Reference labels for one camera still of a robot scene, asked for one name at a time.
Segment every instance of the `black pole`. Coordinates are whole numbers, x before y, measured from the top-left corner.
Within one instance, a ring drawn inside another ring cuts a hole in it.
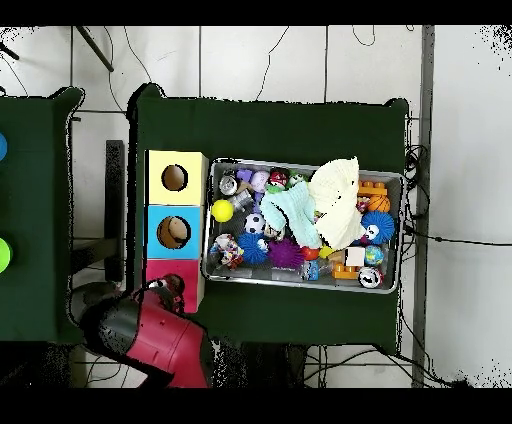
[[[89,46],[91,47],[91,49],[94,51],[94,53],[96,53],[96,56],[98,56],[98,58],[101,60],[101,62],[105,65],[105,67],[109,70],[109,72],[114,72],[114,68],[112,67],[112,65],[109,63],[109,61],[107,60],[107,58],[103,55],[103,53],[101,52],[101,50],[98,48],[98,46],[96,45],[96,43],[94,42],[94,40],[89,36],[89,34],[87,34],[87,31],[84,27],[81,27],[81,26],[77,26],[76,29],[78,30],[78,32],[80,33],[80,35],[82,37],[84,37],[84,40],[87,42],[87,44],[89,44]]]
[[[14,60],[20,60],[20,57],[14,53],[11,49],[9,49],[4,43],[0,41],[0,52],[4,52],[11,56]]]

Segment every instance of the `yellow box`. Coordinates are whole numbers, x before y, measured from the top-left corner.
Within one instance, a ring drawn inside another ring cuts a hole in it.
[[[204,204],[208,160],[201,152],[150,150],[147,166],[151,205]]]

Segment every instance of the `white cloth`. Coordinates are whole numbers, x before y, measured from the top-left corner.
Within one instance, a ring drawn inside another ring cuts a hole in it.
[[[311,178],[308,188],[315,199],[316,210],[324,214],[315,228],[332,249],[344,249],[364,235],[362,215],[356,209],[359,190],[357,158],[337,159],[322,165]]]

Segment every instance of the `green object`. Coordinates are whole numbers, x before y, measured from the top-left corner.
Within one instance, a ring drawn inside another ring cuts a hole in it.
[[[0,239],[0,272],[4,272],[11,262],[11,247],[4,239]]]
[[[0,274],[0,340],[78,343],[67,317],[70,200],[67,120],[83,91],[0,97],[0,237],[14,256]]]
[[[137,181],[146,149],[322,165],[357,156],[364,170],[403,173],[408,105],[243,103],[164,99],[145,84],[130,100]],[[135,275],[142,257],[143,184],[136,186]],[[398,289],[389,295],[207,281],[193,318],[211,336],[236,341],[377,344],[396,352]]]

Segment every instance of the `metal tray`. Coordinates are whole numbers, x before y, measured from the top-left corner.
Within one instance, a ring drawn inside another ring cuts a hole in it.
[[[208,178],[208,205],[205,221],[205,237],[203,243],[202,272],[204,276],[214,281],[229,280],[233,284],[267,284],[285,287],[303,287],[310,289],[338,290],[352,292],[367,292],[388,294],[393,292],[400,278],[400,263],[403,242],[403,226],[405,216],[405,179],[402,175],[391,172],[359,171],[361,180],[372,182],[383,182],[388,189],[388,198],[391,202],[389,213],[395,220],[395,234],[388,243],[387,255],[383,261],[382,272],[383,283],[375,289],[367,289],[359,284],[357,280],[335,279],[331,275],[321,276],[317,281],[302,280],[295,270],[274,268],[270,261],[262,265],[248,265],[242,262],[236,269],[230,270],[226,266],[218,267],[216,258],[209,254],[210,247],[215,238],[223,233],[232,234],[235,239],[244,230],[245,217],[252,213],[252,206],[246,207],[245,212],[235,212],[233,218],[228,222],[218,223],[211,216],[211,205],[215,200],[225,198],[219,189],[219,182],[225,170],[228,169],[251,169],[253,171],[269,171],[274,167],[282,167],[298,171],[310,177],[318,166],[296,165],[277,162],[260,162],[243,159],[219,158],[212,161]]]

